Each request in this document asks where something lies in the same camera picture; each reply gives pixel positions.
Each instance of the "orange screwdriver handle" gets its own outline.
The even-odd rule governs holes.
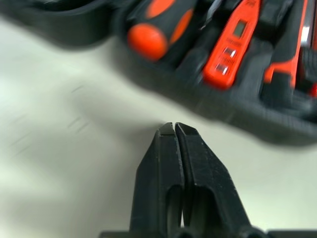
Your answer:
[[[128,44],[143,57],[159,60],[187,29],[197,1],[141,1],[133,12]]]
[[[259,20],[261,0],[242,0],[228,20],[204,70],[204,82],[232,86]]]

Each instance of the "digital display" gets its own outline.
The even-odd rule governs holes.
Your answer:
[[[241,37],[244,29],[246,28],[247,23],[244,21],[239,21],[236,28],[234,29],[233,35]]]

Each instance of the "tool kit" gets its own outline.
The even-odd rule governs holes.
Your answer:
[[[68,45],[118,36],[152,84],[277,144],[317,142],[316,0],[3,0]]]
[[[253,227],[227,168],[197,130],[167,123],[138,167],[129,231],[100,238],[317,238],[317,231]]]

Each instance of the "orange voltage tester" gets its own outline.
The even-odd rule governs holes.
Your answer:
[[[204,81],[220,89],[232,86],[258,23],[261,0],[242,0],[230,16],[203,70]]]

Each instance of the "orange and black handle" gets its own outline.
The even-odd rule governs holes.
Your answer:
[[[262,100],[271,106],[290,107],[296,85],[302,29],[308,0],[296,0],[270,66],[264,73]]]
[[[128,44],[146,59],[159,60],[187,29],[197,1],[141,1],[132,13]]]

